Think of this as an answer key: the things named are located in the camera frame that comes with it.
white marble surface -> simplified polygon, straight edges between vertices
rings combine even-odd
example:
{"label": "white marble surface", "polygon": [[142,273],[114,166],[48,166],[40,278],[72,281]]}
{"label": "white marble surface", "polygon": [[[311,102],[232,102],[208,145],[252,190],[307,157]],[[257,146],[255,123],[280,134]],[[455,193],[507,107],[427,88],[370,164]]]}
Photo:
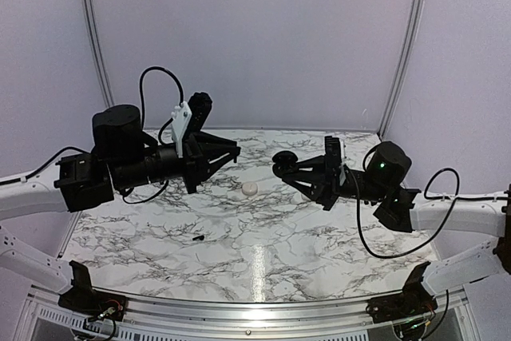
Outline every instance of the white marble surface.
{"label": "white marble surface", "polygon": [[[89,267],[93,283],[142,295],[207,301],[285,302],[334,299],[399,289],[415,264],[434,260],[431,247],[397,260],[377,260],[362,247],[355,202],[325,212],[271,172],[271,157],[290,149],[299,159],[323,154],[332,132],[215,130],[237,140],[238,164],[224,166],[198,193],[180,180],[160,198],[121,199],[82,213],[64,257]],[[333,133],[347,144],[347,164],[360,169],[374,134]],[[256,182],[245,196],[241,185]],[[152,195],[140,187],[129,199]],[[362,206],[362,224],[377,252],[405,251],[425,233],[383,228]],[[204,241],[193,237],[204,235]]]}

vertical metal strip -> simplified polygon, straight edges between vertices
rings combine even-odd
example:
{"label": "vertical metal strip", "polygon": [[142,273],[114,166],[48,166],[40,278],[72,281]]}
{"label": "vertical metal strip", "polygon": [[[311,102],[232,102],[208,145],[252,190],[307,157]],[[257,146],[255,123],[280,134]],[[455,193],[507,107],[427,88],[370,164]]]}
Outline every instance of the vertical metal strip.
{"label": "vertical metal strip", "polygon": [[96,67],[97,79],[101,88],[101,94],[106,107],[111,107],[113,102],[112,89],[110,88],[109,76],[106,71],[105,60],[101,53],[101,45],[97,34],[96,18],[94,17],[93,0],[81,0],[85,14],[85,25],[89,35],[90,47],[92,49],[94,66]]}
{"label": "vertical metal strip", "polygon": [[414,45],[415,37],[417,36],[418,32],[418,25],[421,17],[423,1],[424,0],[412,1],[410,19],[408,21],[408,27],[406,28],[406,36],[401,50],[401,57],[399,58],[398,68],[396,69],[396,74],[394,75],[392,88],[390,90],[389,98],[386,103],[385,112],[383,113],[382,121],[380,122],[380,127],[378,130],[378,135],[380,136],[380,138],[385,137],[390,126],[390,121],[394,116],[396,105],[398,104],[399,94],[401,93],[402,85],[405,81],[406,68],[408,67],[408,62],[410,60],[410,55]]}

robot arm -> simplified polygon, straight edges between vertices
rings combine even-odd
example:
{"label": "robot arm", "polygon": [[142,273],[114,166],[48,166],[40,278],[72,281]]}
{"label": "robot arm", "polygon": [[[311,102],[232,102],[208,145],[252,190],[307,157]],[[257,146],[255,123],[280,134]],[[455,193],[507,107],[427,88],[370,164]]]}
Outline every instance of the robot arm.
{"label": "robot arm", "polygon": [[189,104],[176,107],[174,143],[159,145],[143,132],[137,107],[114,106],[93,118],[91,153],[63,157],[29,178],[0,180],[0,267],[58,293],[61,307],[122,320],[124,296],[94,290],[86,266],[30,247],[9,233],[2,221],[95,208],[113,200],[114,189],[127,196],[137,186],[177,177],[184,179],[188,193],[196,192],[201,182],[240,154],[235,141],[201,132],[211,107],[206,93],[196,93]]}
{"label": "robot arm", "polygon": [[374,216],[386,228],[398,232],[437,229],[456,200],[444,229],[495,237],[449,259],[418,265],[402,292],[370,300],[366,310],[375,323],[427,313],[438,307],[435,296],[448,289],[511,273],[509,192],[426,196],[418,189],[401,187],[411,160],[394,143],[383,142],[371,150],[368,155],[374,155],[364,171],[344,164],[343,149],[339,139],[325,137],[323,156],[298,161],[292,152],[277,153],[273,173],[325,210],[330,210],[339,197],[378,205]]}

metal frame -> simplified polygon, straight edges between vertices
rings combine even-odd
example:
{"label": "metal frame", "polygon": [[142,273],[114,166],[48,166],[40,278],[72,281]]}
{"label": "metal frame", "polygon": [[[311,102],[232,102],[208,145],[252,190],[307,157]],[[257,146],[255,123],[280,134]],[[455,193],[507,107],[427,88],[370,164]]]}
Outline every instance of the metal frame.
{"label": "metal frame", "polygon": [[103,96],[103,101],[107,108],[115,105],[113,101],[112,89],[110,88],[109,76],[106,71],[105,60],[101,53],[101,45],[97,34],[96,18],[94,16],[93,0],[81,0],[89,36],[90,48],[93,54],[94,66],[96,67],[97,80]]}
{"label": "metal frame", "polygon": [[389,98],[386,103],[385,112],[382,116],[382,121],[378,129],[380,138],[384,138],[390,126],[394,111],[398,104],[399,95],[401,94],[402,85],[405,81],[406,69],[410,61],[411,52],[414,46],[415,38],[417,37],[418,26],[422,14],[422,7],[424,0],[413,0],[410,10],[410,18],[408,20],[408,27],[406,28],[405,41],[402,45],[401,57],[399,58],[398,68],[394,75],[392,88],[390,89]]}
{"label": "metal frame", "polygon": [[[130,294],[127,297],[125,318],[118,324],[119,332],[115,338],[118,340],[133,340],[136,333],[151,332],[155,339],[172,336],[172,339],[186,341],[250,338],[319,341],[342,339],[347,334],[360,335],[370,328],[390,326],[390,323],[372,323],[366,313],[369,296],[304,303],[211,303]],[[86,315],[62,309],[57,302],[58,295],[33,286],[23,307],[14,341],[29,339],[27,337],[34,332],[41,308],[56,312],[56,321],[64,321],[69,327],[80,329]],[[446,303],[445,296],[439,296],[438,303],[442,309]],[[466,314],[469,312],[463,308],[467,303],[462,288],[450,293],[449,308],[459,307],[461,313]],[[460,324],[471,327],[472,323]],[[473,333],[474,329],[464,329],[464,334]],[[472,340],[477,338],[467,338],[467,341]]]}

